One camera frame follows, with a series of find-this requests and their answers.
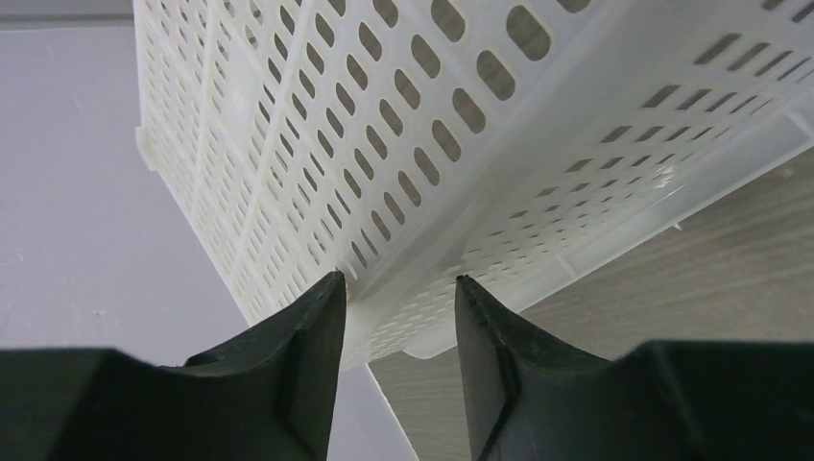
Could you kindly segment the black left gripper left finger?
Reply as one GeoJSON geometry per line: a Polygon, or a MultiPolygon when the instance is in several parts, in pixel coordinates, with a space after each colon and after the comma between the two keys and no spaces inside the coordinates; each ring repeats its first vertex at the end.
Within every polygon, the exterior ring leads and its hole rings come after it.
{"type": "Polygon", "coordinates": [[[5,460],[324,460],[347,312],[333,271],[180,366],[112,348],[1,353],[5,460]]]}

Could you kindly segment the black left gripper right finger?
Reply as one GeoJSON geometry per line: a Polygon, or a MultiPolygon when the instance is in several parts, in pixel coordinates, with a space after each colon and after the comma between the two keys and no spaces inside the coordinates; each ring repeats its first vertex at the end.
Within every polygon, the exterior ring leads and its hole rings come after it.
{"type": "Polygon", "coordinates": [[[607,360],[456,280],[475,460],[809,460],[809,343],[645,342],[607,360]]]}

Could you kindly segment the white perforated plastic basket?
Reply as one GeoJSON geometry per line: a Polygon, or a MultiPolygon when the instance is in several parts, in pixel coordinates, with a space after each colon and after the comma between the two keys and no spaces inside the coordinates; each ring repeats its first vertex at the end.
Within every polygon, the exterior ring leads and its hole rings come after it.
{"type": "Polygon", "coordinates": [[[137,146],[250,324],[347,281],[342,364],[456,342],[813,144],[809,1],[137,1],[137,146]]]}

